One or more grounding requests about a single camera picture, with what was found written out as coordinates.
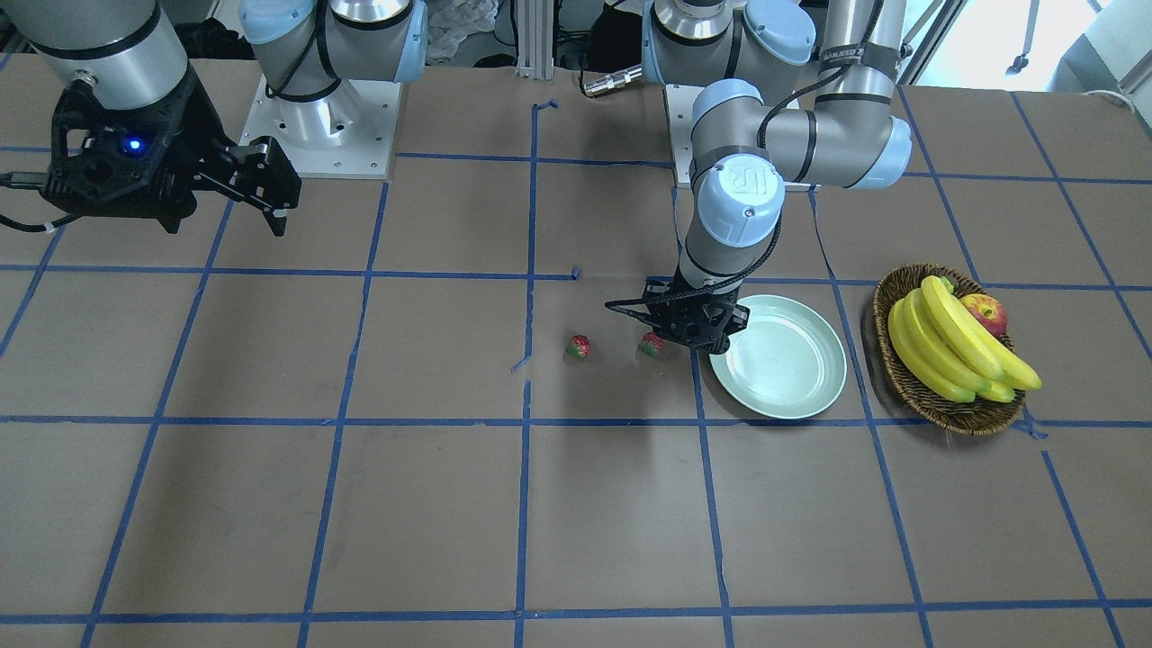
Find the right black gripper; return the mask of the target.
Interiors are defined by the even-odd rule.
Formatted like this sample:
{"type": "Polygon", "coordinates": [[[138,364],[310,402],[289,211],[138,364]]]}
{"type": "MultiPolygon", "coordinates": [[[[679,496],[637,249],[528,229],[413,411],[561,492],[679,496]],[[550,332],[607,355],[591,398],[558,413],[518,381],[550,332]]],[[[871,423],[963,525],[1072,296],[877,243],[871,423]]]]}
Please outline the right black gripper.
{"type": "Polygon", "coordinates": [[[189,120],[185,135],[196,150],[191,166],[194,188],[211,189],[259,210],[272,234],[283,238],[287,211],[300,206],[303,187],[285,146],[268,135],[247,144],[234,142],[199,81],[184,116],[189,120]]]}

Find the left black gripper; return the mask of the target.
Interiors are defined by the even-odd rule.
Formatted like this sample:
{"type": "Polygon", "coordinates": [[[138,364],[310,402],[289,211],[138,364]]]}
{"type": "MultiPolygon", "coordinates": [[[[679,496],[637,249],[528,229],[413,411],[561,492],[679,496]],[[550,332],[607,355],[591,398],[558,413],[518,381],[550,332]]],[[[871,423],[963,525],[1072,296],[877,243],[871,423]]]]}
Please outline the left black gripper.
{"type": "Polygon", "coordinates": [[[732,336],[746,329],[749,308],[738,304],[741,284],[723,292],[670,301],[670,342],[720,356],[732,347],[732,336]]]}

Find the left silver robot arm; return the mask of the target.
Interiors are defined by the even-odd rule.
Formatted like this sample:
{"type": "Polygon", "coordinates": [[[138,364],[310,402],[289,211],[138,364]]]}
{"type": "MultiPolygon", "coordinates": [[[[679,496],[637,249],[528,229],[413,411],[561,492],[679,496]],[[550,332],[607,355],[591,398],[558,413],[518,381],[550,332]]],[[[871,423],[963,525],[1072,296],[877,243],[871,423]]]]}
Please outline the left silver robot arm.
{"type": "Polygon", "coordinates": [[[781,229],[786,184],[882,189],[904,175],[911,129],[890,112],[902,1],[650,1],[645,80],[699,86],[688,133],[694,218],[669,282],[636,317],[654,336],[721,354],[746,327],[741,282],[781,229]]]}

